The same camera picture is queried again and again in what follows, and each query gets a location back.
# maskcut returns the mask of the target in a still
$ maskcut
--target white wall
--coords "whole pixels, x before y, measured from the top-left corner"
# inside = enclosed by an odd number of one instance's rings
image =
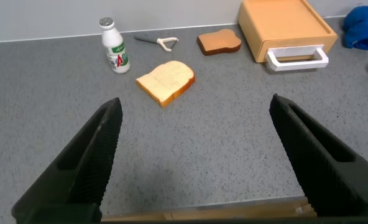
[[[120,31],[230,24],[242,0],[0,0],[0,41],[99,34],[109,16]],[[309,0],[321,16],[346,15],[368,0]]]

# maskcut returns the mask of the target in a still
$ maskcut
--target bottle cap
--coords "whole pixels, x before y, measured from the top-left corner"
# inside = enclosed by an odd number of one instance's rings
[[[110,17],[104,17],[99,20],[99,26],[103,29],[111,29],[114,25],[115,23]]]

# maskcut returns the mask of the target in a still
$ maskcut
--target white drawer handle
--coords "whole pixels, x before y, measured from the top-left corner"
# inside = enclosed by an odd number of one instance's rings
[[[280,47],[269,49],[265,58],[269,66],[274,71],[299,70],[309,68],[325,68],[329,63],[329,58],[322,50],[323,45],[310,45],[301,47]],[[301,55],[315,55],[317,60],[306,62],[285,62],[281,63],[277,57],[290,57]]]

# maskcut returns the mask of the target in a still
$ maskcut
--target silver bottle cap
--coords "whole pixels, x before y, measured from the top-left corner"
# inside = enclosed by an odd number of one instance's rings
[[[104,18],[99,20],[99,25],[100,26],[110,26],[110,25],[112,25],[112,23],[114,23],[114,21],[110,17],[104,17]]]

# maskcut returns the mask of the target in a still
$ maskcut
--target bread crust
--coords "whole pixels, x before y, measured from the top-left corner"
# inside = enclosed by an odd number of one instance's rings
[[[209,35],[209,34],[211,34],[211,35],[218,35],[217,33],[222,32],[222,31],[226,31],[226,30],[229,30],[229,29],[222,29],[222,30],[219,30],[217,32],[208,33],[208,34],[202,34],[202,35]],[[221,54],[221,53],[235,53],[239,49],[241,49],[241,45],[242,45],[241,39],[238,38],[232,30],[229,30],[229,31],[239,41],[239,44],[237,46],[233,46],[233,47],[222,47],[220,49],[206,50],[205,49],[205,46],[203,45],[202,40],[200,38],[202,35],[199,35],[198,38],[197,38],[197,42],[198,42],[198,45],[199,45],[199,47],[200,47],[203,55],[210,56],[210,55]]]
[[[167,105],[169,105],[175,98],[178,98],[181,94],[183,94],[189,87],[192,85],[192,83],[195,82],[195,72],[190,68],[193,76],[188,80],[188,82],[183,85],[179,90],[174,92],[171,96],[167,98],[165,101],[160,101],[154,94],[152,94],[148,89],[146,89],[145,86],[143,86],[138,80],[136,80],[137,85],[142,88],[148,95],[152,97],[162,108],[165,108]]]

